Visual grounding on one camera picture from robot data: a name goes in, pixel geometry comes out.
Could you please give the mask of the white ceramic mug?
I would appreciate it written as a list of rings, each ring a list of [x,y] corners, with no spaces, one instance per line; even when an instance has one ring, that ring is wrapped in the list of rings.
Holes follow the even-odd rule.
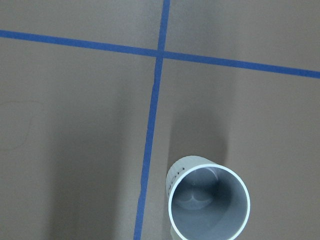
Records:
[[[165,188],[174,240],[235,240],[248,222],[251,200],[244,181],[204,157],[178,159]]]

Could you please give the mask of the brown paper table cover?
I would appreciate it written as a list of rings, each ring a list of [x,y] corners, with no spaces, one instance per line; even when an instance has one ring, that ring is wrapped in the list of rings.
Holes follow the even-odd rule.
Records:
[[[1,239],[169,240],[188,155],[245,182],[241,240],[319,239],[319,1],[1,1]]]

